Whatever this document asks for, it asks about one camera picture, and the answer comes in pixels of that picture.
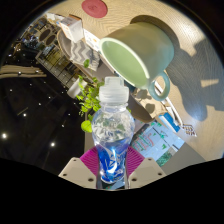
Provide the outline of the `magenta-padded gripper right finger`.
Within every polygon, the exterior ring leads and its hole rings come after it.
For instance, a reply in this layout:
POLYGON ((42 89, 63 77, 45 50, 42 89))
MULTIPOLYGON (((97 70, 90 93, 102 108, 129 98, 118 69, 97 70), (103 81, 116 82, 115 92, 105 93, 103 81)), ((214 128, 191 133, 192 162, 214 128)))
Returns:
POLYGON ((132 147, 128 148, 125 165, 126 189, 140 188, 166 176, 153 158, 145 158, 132 147))

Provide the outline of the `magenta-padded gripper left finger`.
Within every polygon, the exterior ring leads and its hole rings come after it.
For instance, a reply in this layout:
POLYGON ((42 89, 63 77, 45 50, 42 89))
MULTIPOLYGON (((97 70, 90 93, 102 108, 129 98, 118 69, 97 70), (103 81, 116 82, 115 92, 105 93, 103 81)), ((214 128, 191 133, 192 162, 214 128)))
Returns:
POLYGON ((95 147, 89 149, 80 158, 72 157, 59 177, 78 186, 95 189, 99 172, 99 159, 95 147))

